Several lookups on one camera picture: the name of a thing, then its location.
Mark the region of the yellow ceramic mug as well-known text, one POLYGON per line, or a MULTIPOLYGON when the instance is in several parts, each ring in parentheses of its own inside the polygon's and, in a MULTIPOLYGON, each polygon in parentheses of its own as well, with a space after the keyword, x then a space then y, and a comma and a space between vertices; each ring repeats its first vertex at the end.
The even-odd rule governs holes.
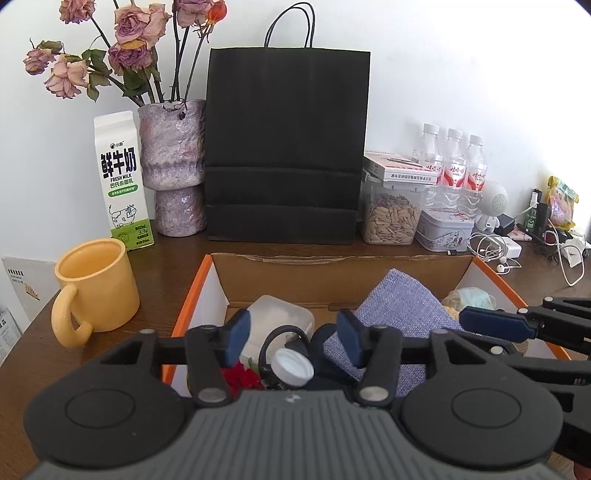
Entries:
POLYGON ((140 306, 125 245, 112 238, 80 244, 66 252, 54 269, 60 292, 51 311, 57 341, 74 349, 93 333, 109 332, 129 322, 140 306))

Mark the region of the water bottle right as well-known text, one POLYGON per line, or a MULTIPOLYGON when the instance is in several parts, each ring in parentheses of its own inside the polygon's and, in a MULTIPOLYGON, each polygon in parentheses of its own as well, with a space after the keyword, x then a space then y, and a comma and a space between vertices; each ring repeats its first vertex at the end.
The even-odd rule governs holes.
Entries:
POLYGON ((465 176, 462 211, 474 218, 478 212, 478 203, 482 198, 482 190, 486 182, 488 164, 483 149, 483 139, 471 135, 467 149, 467 170, 465 176))

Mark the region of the water bottle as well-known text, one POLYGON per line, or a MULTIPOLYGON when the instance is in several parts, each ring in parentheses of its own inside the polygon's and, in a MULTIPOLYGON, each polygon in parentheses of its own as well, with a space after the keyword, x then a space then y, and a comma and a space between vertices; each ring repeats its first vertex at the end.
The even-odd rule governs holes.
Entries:
POLYGON ((436 203, 443 171, 443 160, 438 141, 439 130, 439 126, 425 123, 419 144, 413 152, 413 158, 435 174, 435 182, 426 189, 425 206, 427 208, 433 207, 436 203))
POLYGON ((467 170, 465 176, 462 211, 474 218, 478 212, 478 203, 482 198, 482 190, 486 182, 488 164, 483 149, 483 139, 471 135, 467 149, 467 170))
POLYGON ((462 151, 463 133, 450 128, 443 155, 440 203, 444 208, 456 209, 465 184, 467 160, 462 151))

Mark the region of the clear seed container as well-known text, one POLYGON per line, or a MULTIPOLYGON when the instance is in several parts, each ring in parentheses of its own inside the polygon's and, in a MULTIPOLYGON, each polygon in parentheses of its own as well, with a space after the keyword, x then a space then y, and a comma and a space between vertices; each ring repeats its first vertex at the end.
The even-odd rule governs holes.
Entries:
POLYGON ((363 240, 374 245, 412 244, 424 203, 423 185, 368 176, 362 187, 363 240))

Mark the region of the blue white brochures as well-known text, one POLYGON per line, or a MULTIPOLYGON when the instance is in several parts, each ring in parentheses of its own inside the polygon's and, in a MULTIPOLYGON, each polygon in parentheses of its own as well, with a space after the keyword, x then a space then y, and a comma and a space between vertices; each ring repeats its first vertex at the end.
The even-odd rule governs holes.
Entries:
POLYGON ((16 343, 21 338, 21 332, 10 310, 0 306, 0 365, 10 355, 16 343))

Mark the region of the white wired earphones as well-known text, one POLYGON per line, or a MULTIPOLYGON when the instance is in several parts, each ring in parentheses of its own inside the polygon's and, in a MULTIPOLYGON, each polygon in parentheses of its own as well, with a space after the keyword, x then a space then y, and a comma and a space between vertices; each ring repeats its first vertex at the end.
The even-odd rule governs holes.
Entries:
POLYGON ((470 236, 467 247, 470 253, 489 266, 493 265, 499 276, 509 274, 512 270, 522 268, 518 259, 507 259, 502 256, 501 244, 498 239, 502 237, 491 233, 475 232, 470 236))

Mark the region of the yellow white hamster plush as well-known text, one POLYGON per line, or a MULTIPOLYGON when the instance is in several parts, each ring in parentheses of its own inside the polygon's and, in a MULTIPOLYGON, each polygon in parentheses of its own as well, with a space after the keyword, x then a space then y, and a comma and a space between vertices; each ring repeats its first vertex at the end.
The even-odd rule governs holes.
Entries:
POLYGON ((448 296, 442 300, 444 310, 456 321, 459 320, 460 306, 459 300, 455 296, 448 296))

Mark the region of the purple fabric pouch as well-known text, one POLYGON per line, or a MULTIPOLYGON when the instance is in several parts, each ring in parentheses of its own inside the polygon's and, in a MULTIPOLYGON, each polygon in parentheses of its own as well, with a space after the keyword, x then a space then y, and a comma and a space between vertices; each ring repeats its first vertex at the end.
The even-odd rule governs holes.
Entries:
MULTIPOLYGON (((463 330, 441 302, 415 278, 392 269, 355 311, 365 326, 387 325, 400 330, 405 337, 428 338, 435 329, 463 330)), ((324 343, 325 357, 360 380, 365 370, 353 367, 338 334, 324 343)), ((422 365, 402 365, 398 398, 405 397, 426 380, 422 365)))

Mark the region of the white charger adapter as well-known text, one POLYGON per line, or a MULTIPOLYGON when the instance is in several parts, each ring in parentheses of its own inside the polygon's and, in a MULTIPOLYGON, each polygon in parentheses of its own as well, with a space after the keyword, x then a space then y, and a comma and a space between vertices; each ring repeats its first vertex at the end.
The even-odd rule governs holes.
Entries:
POLYGON ((502 256, 507 259, 518 259, 522 253, 522 246, 509 237, 500 237, 502 256))

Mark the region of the white milk carton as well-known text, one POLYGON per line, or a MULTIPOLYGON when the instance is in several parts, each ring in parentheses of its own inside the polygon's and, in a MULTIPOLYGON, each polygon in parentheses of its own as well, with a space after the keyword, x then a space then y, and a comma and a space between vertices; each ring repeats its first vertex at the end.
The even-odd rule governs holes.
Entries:
POLYGON ((128 250, 153 245, 133 113, 96 117, 94 145, 111 236, 128 250))

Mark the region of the purple textured vase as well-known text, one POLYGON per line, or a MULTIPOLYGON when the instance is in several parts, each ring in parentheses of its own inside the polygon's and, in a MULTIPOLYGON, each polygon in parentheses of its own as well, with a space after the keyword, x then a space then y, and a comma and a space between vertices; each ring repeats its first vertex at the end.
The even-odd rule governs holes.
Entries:
POLYGON ((142 178, 154 192, 156 230, 167 237, 204 230, 205 101, 149 104, 138 115, 142 178))

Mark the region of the water bottle left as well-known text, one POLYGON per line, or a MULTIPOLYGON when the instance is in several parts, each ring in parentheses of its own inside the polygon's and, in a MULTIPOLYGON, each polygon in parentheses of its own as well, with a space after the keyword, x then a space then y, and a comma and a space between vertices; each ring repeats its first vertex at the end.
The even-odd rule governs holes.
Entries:
POLYGON ((413 158, 435 174, 435 182, 426 189, 425 206, 427 208, 433 207, 436 203, 443 171, 443 160, 438 141, 439 130, 439 126, 425 123, 419 144, 413 152, 413 158))

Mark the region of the water bottle middle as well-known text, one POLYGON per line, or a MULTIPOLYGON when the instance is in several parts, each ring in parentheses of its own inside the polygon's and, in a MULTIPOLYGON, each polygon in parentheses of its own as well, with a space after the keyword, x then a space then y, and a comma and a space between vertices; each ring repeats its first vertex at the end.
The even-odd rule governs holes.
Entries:
POLYGON ((463 133, 450 128, 443 155, 440 203, 444 208, 456 209, 465 184, 467 160, 462 151, 463 133))

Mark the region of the white tin box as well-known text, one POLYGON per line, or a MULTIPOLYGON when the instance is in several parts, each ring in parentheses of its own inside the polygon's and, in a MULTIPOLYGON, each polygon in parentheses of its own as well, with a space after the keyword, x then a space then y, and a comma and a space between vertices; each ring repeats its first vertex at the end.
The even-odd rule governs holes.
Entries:
POLYGON ((421 212, 415 239, 431 252, 466 252, 473 228, 474 220, 460 211, 425 208, 421 212))

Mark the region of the white round robot toy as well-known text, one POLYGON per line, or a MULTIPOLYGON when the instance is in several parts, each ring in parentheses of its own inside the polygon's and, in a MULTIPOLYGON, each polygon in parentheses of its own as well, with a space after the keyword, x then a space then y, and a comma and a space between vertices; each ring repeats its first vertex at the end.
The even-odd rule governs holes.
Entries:
POLYGON ((500 226, 500 216, 509 203, 507 190, 498 182, 487 181, 478 202, 479 213, 475 217, 475 228, 483 233, 492 233, 500 226))

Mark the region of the colourful snack packet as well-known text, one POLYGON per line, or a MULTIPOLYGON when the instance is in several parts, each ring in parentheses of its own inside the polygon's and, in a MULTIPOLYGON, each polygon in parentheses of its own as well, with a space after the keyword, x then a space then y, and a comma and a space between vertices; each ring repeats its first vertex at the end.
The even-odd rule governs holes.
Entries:
POLYGON ((547 182, 547 203, 550 208, 549 221, 558 229, 569 231, 574 226, 574 206, 579 195, 556 176, 547 182))

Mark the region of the small white bottle cap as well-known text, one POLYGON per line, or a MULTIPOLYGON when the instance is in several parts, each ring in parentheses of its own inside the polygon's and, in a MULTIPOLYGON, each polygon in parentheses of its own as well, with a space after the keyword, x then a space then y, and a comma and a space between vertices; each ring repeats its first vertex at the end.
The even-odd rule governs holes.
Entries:
POLYGON ((270 369, 281 383, 294 388, 304 387, 315 376, 311 361, 303 354, 287 348, 276 350, 270 369))

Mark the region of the flat box on container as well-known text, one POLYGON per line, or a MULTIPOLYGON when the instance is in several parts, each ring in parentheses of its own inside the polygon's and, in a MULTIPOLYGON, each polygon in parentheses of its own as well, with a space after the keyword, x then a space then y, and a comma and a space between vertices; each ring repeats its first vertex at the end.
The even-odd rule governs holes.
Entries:
POLYGON ((363 153, 363 169, 384 182, 435 186, 438 180, 435 171, 398 154, 367 151, 363 153))

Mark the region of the black paper shopping bag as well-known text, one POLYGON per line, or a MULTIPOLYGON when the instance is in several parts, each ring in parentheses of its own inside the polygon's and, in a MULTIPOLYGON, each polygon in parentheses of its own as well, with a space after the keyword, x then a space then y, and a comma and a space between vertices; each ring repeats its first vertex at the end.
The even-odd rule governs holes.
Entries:
POLYGON ((349 244, 356 235, 370 54, 214 49, 205 105, 206 231, 217 241, 349 244))

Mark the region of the red artificial rose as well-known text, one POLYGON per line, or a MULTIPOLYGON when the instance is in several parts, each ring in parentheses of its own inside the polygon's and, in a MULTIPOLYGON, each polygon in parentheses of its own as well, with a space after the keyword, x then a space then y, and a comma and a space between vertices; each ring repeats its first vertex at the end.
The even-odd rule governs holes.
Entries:
POLYGON ((245 390, 264 389, 259 374, 250 368, 245 368, 240 362, 230 368, 222 368, 221 373, 233 398, 238 398, 245 390))

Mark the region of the red cardboard box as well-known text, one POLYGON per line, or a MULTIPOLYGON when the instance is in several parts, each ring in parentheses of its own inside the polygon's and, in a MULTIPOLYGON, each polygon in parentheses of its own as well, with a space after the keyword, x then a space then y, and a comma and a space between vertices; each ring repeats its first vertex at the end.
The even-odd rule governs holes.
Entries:
POLYGON ((455 288, 479 287, 503 309, 523 307, 546 295, 566 296, 560 271, 542 258, 499 276, 471 256, 262 257, 212 253, 204 257, 190 286, 175 337, 200 325, 219 326, 263 295, 306 307, 315 325, 332 323, 339 308, 355 309, 391 269, 398 269, 443 298, 455 288))

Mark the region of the plastic bag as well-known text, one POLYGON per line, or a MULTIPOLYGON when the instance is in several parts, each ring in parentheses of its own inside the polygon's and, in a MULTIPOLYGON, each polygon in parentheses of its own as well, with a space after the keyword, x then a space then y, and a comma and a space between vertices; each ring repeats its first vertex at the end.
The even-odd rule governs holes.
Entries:
POLYGON ((477 287, 456 289, 450 292, 448 296, 455 296, 459 300, 461 310, 466 307, 476 307, 488 310, 494 310, 496 308, 495 297, 477 287))

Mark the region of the dried pink roses bouquet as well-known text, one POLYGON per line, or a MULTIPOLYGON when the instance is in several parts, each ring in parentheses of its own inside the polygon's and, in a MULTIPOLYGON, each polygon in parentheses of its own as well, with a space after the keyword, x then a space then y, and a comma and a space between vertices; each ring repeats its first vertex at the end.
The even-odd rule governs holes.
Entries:
POLYGON ((197 61, 214 27, 228 15, 224 1, 173 1, 167 9, 162 3, 145 7, 134 1, 115 1, 114 39, 107 39, 101 27, 97 38, 105 47, 89 46, 80 54, 70 54, 61 41, 33 43, 23 59, 27 74, 46 73, 45 89, 60 99, 73 99, 81 93, 95 101, 101 87, 115 86, 136 106, 148 101, 187 103, 197 61), (164 95, 158 68, 156 45, 172 27, 174 69, 170 93, 164 95))

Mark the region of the navy blue zip pouch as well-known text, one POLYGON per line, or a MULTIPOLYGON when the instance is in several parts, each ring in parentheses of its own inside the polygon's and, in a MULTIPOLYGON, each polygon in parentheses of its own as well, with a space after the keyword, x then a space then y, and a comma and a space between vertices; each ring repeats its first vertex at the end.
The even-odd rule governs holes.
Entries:
POLYGON ((356 386, 356 379, 325 355, 324 344, 332 334, 335 334, 335 324, 324 324, 315 331, 308 344, 308 360, 311 361, 315 370, 314 378, 308 385, 315 389, 329 390, 356 386))

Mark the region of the translucent cotton swab box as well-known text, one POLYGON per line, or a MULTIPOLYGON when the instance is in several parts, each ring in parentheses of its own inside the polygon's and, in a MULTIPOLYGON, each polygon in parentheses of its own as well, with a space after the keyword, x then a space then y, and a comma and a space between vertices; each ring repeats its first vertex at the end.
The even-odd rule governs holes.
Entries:
POLYGON ((259 364, 259 353, 267 336, 281 326, 297 326, 311 338, 315 331, 315 317, 307 308, 263 295, 247 308, 250 315, 250 335, 240 355, 240 363, 249 368, 259 364))

